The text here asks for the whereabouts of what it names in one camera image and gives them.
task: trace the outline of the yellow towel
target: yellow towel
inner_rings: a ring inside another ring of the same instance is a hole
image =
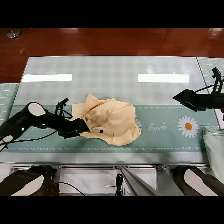
[[[85,120],[90,129],[81,136],[100,138],[108,144],[127,145],[141,134],[135,121],[135,107],[115,99],[98,100],[88,94],[85,103],[72,105],[72,116]]]

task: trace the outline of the daisy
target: daisy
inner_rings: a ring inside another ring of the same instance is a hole
[[[179,131],[182,131],[182,135],[185,137],[194,138],[198,134],[198,124],[194,118],[182,117],[178,121],[177,127]]]

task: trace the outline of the metal object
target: metal object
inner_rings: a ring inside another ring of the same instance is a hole
[[[21,34],[21,31],[19,30],[19,29],[10,29],[9,28],[9,32],[8,32],[8,38],[10,38],[10,39],[15,39],[15,38],[17,38],[17,37],[19,37],[20,36],[20,34]]]
[[[157,166],[157,191],[163,196],[184,196],[179,187],[175,184],[166,166]]]
[[[145,181],[132,173],[126,167],[120,167],[120,171],[133,196],[160,196],[159,193]]]

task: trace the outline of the brown wooden surface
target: brown wooden surface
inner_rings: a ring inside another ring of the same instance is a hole
[[[30,56],[153,55],[224,57],[222,28],[0,28],[0,83],[19,82]]]

